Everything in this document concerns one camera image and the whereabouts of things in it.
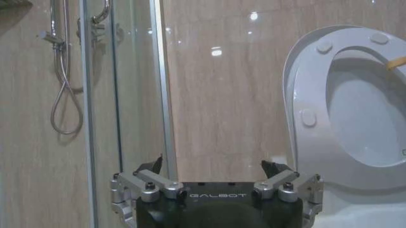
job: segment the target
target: toilet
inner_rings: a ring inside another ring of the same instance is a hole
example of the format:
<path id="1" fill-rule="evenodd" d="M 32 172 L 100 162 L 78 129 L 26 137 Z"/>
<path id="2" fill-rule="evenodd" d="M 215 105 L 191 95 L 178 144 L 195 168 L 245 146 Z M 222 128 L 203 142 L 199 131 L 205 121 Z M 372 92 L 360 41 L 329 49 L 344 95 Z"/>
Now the toilet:
<path id="1" fill-rule="evenodd" d="M 323 177 L 317 228 L 406 227 L 406 41 L 338 25 L 297 42 L 283 71 L 295 169 Z"/>

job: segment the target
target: bathroom wall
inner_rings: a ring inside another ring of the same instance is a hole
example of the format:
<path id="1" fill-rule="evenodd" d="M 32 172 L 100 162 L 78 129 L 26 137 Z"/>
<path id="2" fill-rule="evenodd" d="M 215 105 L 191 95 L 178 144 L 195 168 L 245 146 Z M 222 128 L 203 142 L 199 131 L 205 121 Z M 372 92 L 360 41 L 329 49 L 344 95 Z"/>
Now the bathroom wall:
<path id="1" fill-rule="evenodd" d="M 165 0 L 183 181 L 253 181 L 290 151 L 282 70 L 307 32 L 354 24 L 406 38 L 404 0 Z"/>
<path id="2" fill-rule="evenodd" d="M 0 212 L 2 228 L 90 226 L 86 142 L 83 131 L 60 136 L 50 123 L 60 84 L 52 69 L 51 44 L 38 34 L 50 30 L 50 1 L 0 11 Z M 82 85 L 76 38 L 79 4 L 71 6 L 72 83 Z M 70 99 L 62 100 L 58 123 L 78 121 Z"/>

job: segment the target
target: glass shower enclosure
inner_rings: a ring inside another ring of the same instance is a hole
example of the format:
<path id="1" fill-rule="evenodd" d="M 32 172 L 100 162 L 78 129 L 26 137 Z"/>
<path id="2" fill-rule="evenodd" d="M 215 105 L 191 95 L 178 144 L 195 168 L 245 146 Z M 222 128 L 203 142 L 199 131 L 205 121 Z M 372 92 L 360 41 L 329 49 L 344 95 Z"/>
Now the glass shower enclosure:
<path id="1" fill-rule="evenodd" d="M 91 227 L 123 227 L 112 175 L 163 156 L 161 174 L 178 179 L 162 1 L 80 0 L 80 8 Z"/>

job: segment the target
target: toilet seat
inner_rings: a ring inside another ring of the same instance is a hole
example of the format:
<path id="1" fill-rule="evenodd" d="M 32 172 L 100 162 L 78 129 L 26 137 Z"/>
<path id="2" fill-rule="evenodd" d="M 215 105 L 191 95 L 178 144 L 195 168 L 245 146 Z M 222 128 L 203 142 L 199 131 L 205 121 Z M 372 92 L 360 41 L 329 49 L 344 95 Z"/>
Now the toilet seat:
<path id="1" fill-rule="evenodd" d="M 326 101 L 328 79 L 333 60 L 346 50 L 368 52 L 386 64 L 406 56 L 406 42 L 373 29 L 344 28 L 309 44 L 301 53 L 301 64 L 294 69 L 291 103 L 297 169 L 305 173 L 319 172 L 326 182 L 354 189 L 400 188 L 406 186 L 406 161 L 386 167 L 366 165 L 346 152 L 333 132 Z M 406 83 L 406 66 L 393 72 Z"/>

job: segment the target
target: logo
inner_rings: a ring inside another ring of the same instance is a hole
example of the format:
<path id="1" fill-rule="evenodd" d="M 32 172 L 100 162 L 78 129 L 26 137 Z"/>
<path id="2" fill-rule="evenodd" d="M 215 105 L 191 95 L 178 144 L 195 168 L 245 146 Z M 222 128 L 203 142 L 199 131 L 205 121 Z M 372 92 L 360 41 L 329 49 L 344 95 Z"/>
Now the logo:
<path id="1" fill-rule="evenodd" d="M 243 198 L 247 194 L 190 194 L 191 198 Z"/>

